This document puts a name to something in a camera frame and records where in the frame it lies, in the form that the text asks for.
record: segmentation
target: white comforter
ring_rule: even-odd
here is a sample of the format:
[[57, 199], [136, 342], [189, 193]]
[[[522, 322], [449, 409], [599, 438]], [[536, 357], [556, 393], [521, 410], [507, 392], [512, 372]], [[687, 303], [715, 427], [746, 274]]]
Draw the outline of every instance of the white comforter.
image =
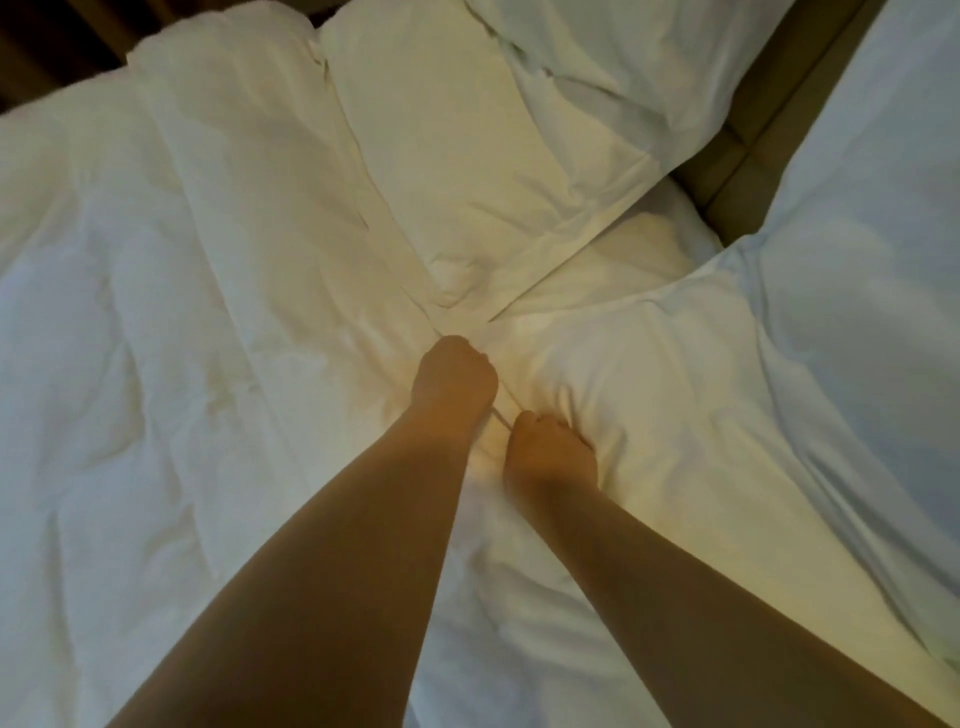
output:
[[[0, 120], [4, 725], [105, 723], [230, 576], [396, 416], [437, 336], [373, 251], [372, 231], [390, 221], [359, 211], [376, 191], [349, 155], [311, 35], [275, 6], [205, 16], [142, 45], [129, 68]], [[723, 305], [716, 319], [687, 319], [684, 335], [711, 353], [729, 350], [709, 344], [727, 335], [756, 346], [735, 280], [708, 280]], [[664, 334], [662, 314], [684, 313], [657, 296], [543, 313], [558, 291], [518, 302], [476, 338], [510, 391], [528, 406], [575, 402], [597, 433], [621, 427], [605, 462], [669, 448], [618, 466], [611, 487], [628, 507], [960, 724], [960, 681], [807, 504], [793, 479], [804, 469], [768, 413], [724, 409], [730, 380], [760, 373], [722, 356], [697, 366], [683, 346], [651, 352], [670, 339], [649, 331], [618, 333], [622, 355], [607, 356], [603, 317], [629, 332], [636, 306]], [[645, 357], [640, 382], [617, 369], [631, 352]], [[605, 420], [590, 406], [604, 390], [633, 416]], [[702, 439], [704, 422], [734, 439]], [[471, 457], [409, 719], [664, 725], [504, 502], [507, 436], [492, 420]]]

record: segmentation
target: hand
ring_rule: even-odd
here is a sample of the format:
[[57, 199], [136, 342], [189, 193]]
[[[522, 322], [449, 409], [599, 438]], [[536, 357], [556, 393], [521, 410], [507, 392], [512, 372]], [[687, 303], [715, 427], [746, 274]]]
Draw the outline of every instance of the hand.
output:
[[445, 434], [472, 439], [490, 414], [498, 384], [485, 354], [463, 336], [445, 336], [420, 360], [411, 408], [425, 413]]
[[523, 412], [516, 418], [503, 466], [507, 495], [528, 518], [564, 489], [597, 488], [593, 448], [550, 415]]

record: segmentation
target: bed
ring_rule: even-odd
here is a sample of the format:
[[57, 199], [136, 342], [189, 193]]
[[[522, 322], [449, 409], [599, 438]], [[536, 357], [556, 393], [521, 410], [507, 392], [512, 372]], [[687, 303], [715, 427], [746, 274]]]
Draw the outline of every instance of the bed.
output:
[[501, 394], [410, 726], [666, 724], [503, 499], [520, 406], [588, 432], [639, 518], [960, 725], [960, 20], [890, 0], [762, 229], [719, 253], [713, 202], [665, 175], [785, 5], [750, 42], [728, 18], [702, 106], [654, 63], [624, 116], [494, 0], [355, 0], [319, 32], [273, 4], [203, 15], [3, 117], [3, 723], [106, 723], [460, 332]]

